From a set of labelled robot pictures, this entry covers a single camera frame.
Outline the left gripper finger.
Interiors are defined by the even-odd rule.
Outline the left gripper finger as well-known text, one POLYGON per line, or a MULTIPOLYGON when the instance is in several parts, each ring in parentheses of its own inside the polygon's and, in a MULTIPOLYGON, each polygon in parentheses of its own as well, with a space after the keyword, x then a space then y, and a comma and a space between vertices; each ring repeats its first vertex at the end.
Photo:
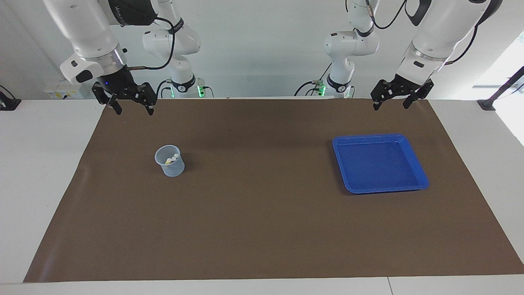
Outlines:
POLYGON ((406 97, 403 102, 404 109, 410 108, 412 103, 416 102, 417 100, 425 99, 433 87, 434 82, 432 80, 427 80, 427 82, 425 82, 425 84, 418 90, 411 90, 408 97, 406 97))
POLYGON ((370 93, 370 96, 373 101, 373 109, 375 111, 378 111, 380 109, 383 102, 395 97, 393 86, 393 82, 388 82, 387 80, 378 81, 378 83, 370 93))

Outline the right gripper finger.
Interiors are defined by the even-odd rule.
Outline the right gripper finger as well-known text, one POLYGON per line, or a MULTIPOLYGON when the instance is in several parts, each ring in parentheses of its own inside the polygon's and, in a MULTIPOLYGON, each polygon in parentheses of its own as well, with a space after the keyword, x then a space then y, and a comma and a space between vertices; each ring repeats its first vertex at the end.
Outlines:
POLYGON ((94 83, 94 85, 92 86, 92 92, 99 104, 112 108, 117 115, 120 115, 122 113, 122 107, 117 101, 119 97, 118 92, 106 91, 100 82, 94 83))
POLYGON ((152 116, 155 111, 154 106, 156 105, 157 99, 158 95, 149 83, 143 83, 136 86, 136 93, 133 96, 133 101, 144 106, 146 112, 148 112, 150 116, 152 116))

